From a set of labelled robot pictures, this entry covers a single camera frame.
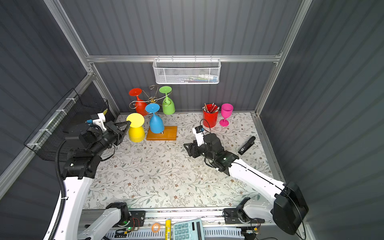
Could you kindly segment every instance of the pink wine glass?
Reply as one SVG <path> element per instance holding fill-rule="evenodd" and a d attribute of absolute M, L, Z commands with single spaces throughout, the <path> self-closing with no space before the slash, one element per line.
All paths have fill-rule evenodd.
<path fill-rule="evenodd" d="M 226 127 L 229 125 L 229 122 L 226 119 L 231 116 L 232 111 L 233 111 L 233 106 L 229 103 L 224 103 L 221 106 L 221 115 L 224 118 L 224 119 L 220 120 L 220 122 L 219 122 L 221 126 Z"/>

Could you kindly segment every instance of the black wire basket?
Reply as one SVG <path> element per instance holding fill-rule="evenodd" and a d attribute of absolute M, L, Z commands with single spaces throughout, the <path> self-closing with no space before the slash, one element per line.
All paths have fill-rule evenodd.
<path fill-rule="evenodd" d="M 37 127 L 24 142 L 26 147 L 43 160 L 55 160 L 56 151 L 71 126 L 86 122 L 91 118 L 90 115 L 102 113 L 108 108 L 108 101 L 103 98 L 85 97 L 76 94 L 74 98 L 66 100 L 68 104 L 63 109 L 56 110 L 53 118 L 49 119 L 46 124 L 42 124 L 43 120 L 39 124 L 43 128 Z M 107 111 L 106 122 L 111 120 L 113 121 L 113 115 L 110 111 Z M 60 162 L 66 162 L 69 149 L 70 147 L 64 144 L 60 151 Z"/>

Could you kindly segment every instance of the gray corrugated wall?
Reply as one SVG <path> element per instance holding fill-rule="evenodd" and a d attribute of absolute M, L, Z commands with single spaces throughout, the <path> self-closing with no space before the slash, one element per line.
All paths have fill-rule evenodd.
<path fill-rule="evenodd" d="M 43 0 L 0 1 L 0 173 L 85 75 Z M 34 157 L 0 200 L 0 239 L 42 239 L 58 187 L 53 162 Z"/>
<path fill-rule="evenodd" d="M 90 55 L 273 55 L 300 1 L 61 3 Z"/>
<path fill-rule="evenodd" d="M 151 63 L 95 63 L 121 112 L 132 112 L 129 103 L 136 100 L 128 95 L 132 88 L 156 84 Z M 222 63 L 219 84 L 173 84 L 170 98 L 177 111 L 202 111 L 204 103 L 232 103 L 235 110 L 254 110 L 273 63 Z M 142 93 L 140 98 L 147 100 Z"/>
<path fill-rule="evenodd" d="M 275 55 L 300 0 L 61 3 L 90 55 Z M 96 66 L 121 112 L 132 111 L 129 90 L 156 84 L 149 63 Z M 218 85 L 172 85 L 171 98 L 177 111 L 199 111 L 209 102 L 254 110 L 272 66 L 222 63 Z"/>
<path fill-rule="evenodd" d="M 0 1 L 0 173 L 86 72 L 43 1 Z"/>
<path fill-rule="evenodd" d="M 318 240 L 382 239 L 384 1 L 315 1 L 261 118 Z"/>

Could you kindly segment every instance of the wire mesh basket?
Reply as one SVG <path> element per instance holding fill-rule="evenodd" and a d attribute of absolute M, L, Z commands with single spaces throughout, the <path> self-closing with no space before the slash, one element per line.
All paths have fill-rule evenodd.
<path fill-rule="evenodd" d="M 108 101 L 103 98 L 76 95 L 74 98 L 66 98 L 66 101 L 68 103 L 63 109 L 55 111 L 54 118 L 42 128 L 36 128 L 24 142 L 26 147 L 43 160 L 55 160 L 57 148 L 65 139 L 71 126 L 83 123 L 91 118 L 90 115 L 102 113 L 108 108 Z M 110 120 L 113 120 L 113 116 L 111 114 L 106 115 L 106 121 Z M 69 149 L 70 146 L 64 144 L 60 151 L 60 162 L 66 161 Z"/>
<path fill-rule="evenodd" d="M 157 84 L 217 84 L 220 59 L 210 61 L 162 61 L 153 60 Z"/>

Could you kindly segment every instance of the floral tablecloth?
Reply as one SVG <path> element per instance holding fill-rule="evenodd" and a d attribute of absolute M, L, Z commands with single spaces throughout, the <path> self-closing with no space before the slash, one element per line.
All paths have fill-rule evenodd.
<path fill-rule="evenodd" d="M 177 126 L 176 141 L 134 143 L 126 136 L 113 157 L 101 162 L 87 193 L 84 209 L 103 209 L 109 203 L 125 201 L 129 208 L 214 207 L 237 205 L 244 197 L 265 199 L 257 191 L 204 164 L 203 157 L 189 157 L 184 143 L 195 139 L 192 127 L 202 114 L 159 115 L 165 126 Z M 125 121 L 120 115 L 117 122 Z M 151 115 L 145 116 L 145 131 Z M 228 127 L 212 128 L 223 147 L 235 154 L 251 137 L 255 144 L 241 158 L 272 177 L 250 113 L 233 113 Z M 103 153 L 110 156 L 113 148 Z"/>

